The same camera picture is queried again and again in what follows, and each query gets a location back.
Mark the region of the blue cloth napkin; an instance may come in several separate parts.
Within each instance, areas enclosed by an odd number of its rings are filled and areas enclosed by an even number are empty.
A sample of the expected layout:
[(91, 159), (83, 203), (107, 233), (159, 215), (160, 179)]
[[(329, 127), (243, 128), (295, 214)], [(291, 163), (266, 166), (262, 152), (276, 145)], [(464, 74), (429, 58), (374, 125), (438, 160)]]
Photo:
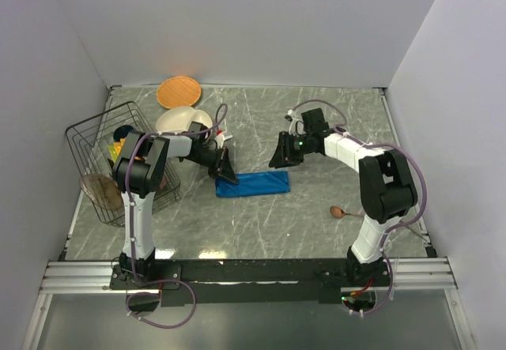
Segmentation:
[(291, 190), (287, 171), (264, 171), (237, 175), (238, 183), (222, 179), (215, 181), (219, 198), (244, 198), (270, 194), (285, 194)]

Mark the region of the wooden spoon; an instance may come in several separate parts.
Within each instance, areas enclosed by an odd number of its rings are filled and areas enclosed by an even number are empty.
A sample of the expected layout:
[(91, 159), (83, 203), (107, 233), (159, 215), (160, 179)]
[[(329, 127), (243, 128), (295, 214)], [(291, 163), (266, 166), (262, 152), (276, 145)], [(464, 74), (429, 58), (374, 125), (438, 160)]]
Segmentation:
[(345, 216), (354, 216), (354, 217), (363, 217), (364, 216), (363, 214), (360, 214), (360, 213), (348, 213), (344, 209), (342, 209), (338, 206), (335, 206), (335, 205), (330, 207), (330, 214), (332, 217), (334, 217), (336, 219), (342, 219)]

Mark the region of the metal fork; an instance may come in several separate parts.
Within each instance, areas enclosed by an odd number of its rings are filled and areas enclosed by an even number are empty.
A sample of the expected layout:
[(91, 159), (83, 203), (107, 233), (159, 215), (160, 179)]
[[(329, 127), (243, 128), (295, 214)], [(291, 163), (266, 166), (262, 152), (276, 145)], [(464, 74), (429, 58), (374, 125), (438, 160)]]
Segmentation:
[(429, 243), (430, 241), (426, 238), (426, 236), (422, 235), (420, 232), (413, 229), (411, 226), (406, 226), (406, 229), (408, 229), (410, 232), (412, 232), (414, 235), (416, 235), (419, 239), (421, 239), (424, 243)]

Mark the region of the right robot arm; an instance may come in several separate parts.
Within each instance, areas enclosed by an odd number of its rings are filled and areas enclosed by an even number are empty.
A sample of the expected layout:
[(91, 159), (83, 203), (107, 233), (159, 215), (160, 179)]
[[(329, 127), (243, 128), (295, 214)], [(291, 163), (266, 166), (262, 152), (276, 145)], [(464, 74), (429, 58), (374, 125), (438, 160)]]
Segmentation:
[(361, 286), (383, 272), (384, 245), (395, 225), (417, 204), (418, 196), (406, 156), (389, 145), (367, 144), (342, 128), (330, 128), (320, 108), (302, 114), (303, 132), (278, 134), (271, 168), (295, 167), (308, 154), (334, 159), (359, 177), (364, 218), (347, 251), (345, 275)]

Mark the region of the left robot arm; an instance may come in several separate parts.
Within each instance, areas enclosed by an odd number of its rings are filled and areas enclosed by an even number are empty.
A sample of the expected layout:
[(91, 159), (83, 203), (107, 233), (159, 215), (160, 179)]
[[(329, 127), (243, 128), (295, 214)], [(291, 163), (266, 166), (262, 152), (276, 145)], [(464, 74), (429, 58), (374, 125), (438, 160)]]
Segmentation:
[(148, 133), (132, 129), (125, 138), (112, 169), (125, 210), (125, 243), (119, 267), (139, 288), (157, 278), (156, 248), (152, 232), (154, 197), (164, 177), (168, 159), (189, 160), (206, 167), (212, 179), (239, 182), (224, 146), (210, 149), (210, 128), (191, 122), (181, 133)]

